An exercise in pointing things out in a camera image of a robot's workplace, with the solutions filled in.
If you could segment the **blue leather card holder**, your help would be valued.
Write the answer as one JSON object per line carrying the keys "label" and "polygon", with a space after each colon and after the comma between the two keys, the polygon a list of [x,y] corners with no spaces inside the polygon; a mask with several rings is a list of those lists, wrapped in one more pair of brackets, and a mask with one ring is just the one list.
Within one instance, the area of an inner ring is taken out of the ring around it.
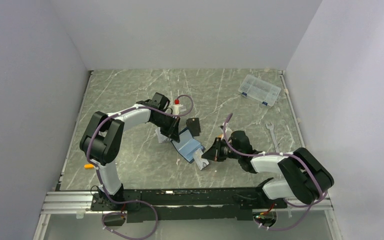
{"label": "blue leather card holder", "polygon": [[192,136],[192,133],[190,130],[186,127],[179,133],[179,139],[180,142],[176,142],[174,140],[171,141],[172,145],[176,149],[176,151],[188,162],[188,163],[193,163],[194,162],[194,157],[193,154],[198,150],[198,149],[204,149],[202,144],[194,139]]}

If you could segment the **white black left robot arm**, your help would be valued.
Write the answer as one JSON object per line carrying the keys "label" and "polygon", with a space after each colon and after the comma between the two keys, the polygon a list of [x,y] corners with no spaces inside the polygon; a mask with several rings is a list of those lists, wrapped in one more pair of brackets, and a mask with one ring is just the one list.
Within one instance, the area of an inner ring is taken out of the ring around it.
{"label": "white black left robot arm", "polygon": [[124,186],[115,164],[124,132],[140,124],[152,123],[163,136],[180,142],[181,115],[174,111],[168,113],[169,104],[170,100],[157,92],[153,98],[138,101],[119,112],[96,111],[92,114],[79,148],[96,170],[99,194],[109,209],[119,209],[125,200]]}

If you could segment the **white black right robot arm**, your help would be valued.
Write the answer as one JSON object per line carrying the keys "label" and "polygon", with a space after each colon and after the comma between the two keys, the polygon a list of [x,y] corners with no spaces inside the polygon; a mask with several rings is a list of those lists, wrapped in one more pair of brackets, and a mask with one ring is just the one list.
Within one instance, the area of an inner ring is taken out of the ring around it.
{"label": "white black right robot arm", "polygon": [[243,130],[228,139],[217,137],[202,158],[214,162],[236,159],[248,173],[269,172],[280,177],[268,178],[256,187],[255,200],[269,207],[277,199],[296,198],[310,205],[323,196],[335,181],[329,171],[304,147],[287,153],[263,153],[254,149]]}

